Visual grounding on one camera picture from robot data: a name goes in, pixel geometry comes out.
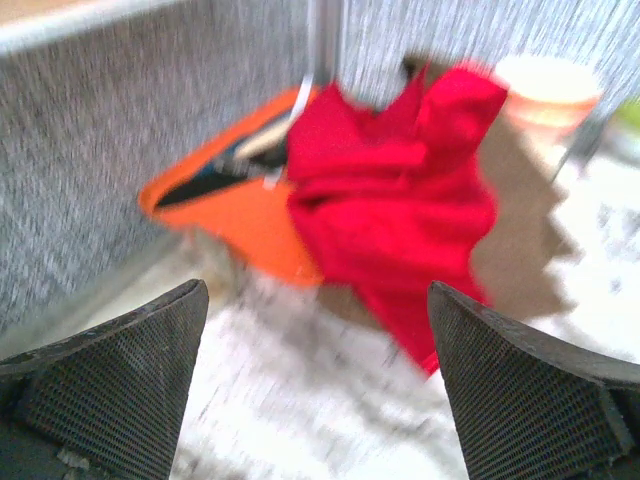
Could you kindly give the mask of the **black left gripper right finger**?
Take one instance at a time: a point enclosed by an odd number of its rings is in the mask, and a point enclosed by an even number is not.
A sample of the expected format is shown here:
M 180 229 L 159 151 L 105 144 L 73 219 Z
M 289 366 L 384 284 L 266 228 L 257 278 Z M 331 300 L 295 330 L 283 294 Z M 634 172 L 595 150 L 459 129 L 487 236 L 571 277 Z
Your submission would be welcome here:
M 639 367 L 434 282 L 428 315 L 472 479 L 636 479 Z

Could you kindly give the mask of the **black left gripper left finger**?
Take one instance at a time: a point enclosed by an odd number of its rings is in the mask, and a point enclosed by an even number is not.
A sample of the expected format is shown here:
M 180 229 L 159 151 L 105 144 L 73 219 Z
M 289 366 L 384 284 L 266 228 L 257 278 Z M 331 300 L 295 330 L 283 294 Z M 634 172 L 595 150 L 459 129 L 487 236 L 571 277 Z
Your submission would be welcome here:
M 168 478 L 208 303 L 191 279 L 3 360 L 2 478 Z

